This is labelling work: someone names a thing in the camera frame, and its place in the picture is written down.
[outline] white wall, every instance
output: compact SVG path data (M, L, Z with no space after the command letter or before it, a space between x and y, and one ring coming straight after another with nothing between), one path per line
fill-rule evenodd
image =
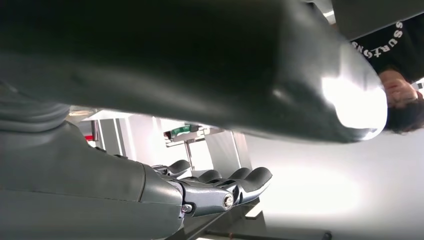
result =
M424 239L424 130L348 145L246 136L253 168L274 177L267 226L330 230L335 240Z

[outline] gray plastic housing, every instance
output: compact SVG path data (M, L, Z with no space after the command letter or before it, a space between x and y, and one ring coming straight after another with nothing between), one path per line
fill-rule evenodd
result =
M149 166L90 147L64 123L0 131L0 237L160 239L181 226L183 196Z

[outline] black rubber fingertip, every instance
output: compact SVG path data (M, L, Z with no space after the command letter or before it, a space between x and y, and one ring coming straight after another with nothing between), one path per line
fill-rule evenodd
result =
M263 185L265 185L272 177L273 177L273 174L268 168L258 167L255 170L253 170L245 178L245 180L249 182L250 184L256 186L257 188L260 188Z
M201 183L207 183L211 180L221 179L222 176L217 170L208 170L198 177L198 181Z
M178 160L171 164L168 168L172 173L180 173L189 169L190 163L186 160Z
M228 179L245 179L249 174L251 173L251 170L247 167L239 168L237 171L235 171L231 176L229 176Z

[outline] robotic hand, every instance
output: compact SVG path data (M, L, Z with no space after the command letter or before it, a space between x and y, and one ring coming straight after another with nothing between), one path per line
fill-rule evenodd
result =
M233 206L250 202L269 186L271 172L265 167L251 171L243 167L230 177L222 178L216 170L208 170L199 177L176 179L190 164L179 160L170 166L153 166L162 179L179 189L183 196L181 212L185 217L198 217L228 211Z

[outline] screw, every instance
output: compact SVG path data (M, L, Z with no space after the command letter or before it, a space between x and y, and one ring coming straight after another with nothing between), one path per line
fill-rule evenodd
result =
M192 210L193 210L193 207L190 204L184 204L181 207L181 212L186 213L186 214L191 213Z
M223 207L225 210L230 209L234 204L234 197L231 193L225 195Z

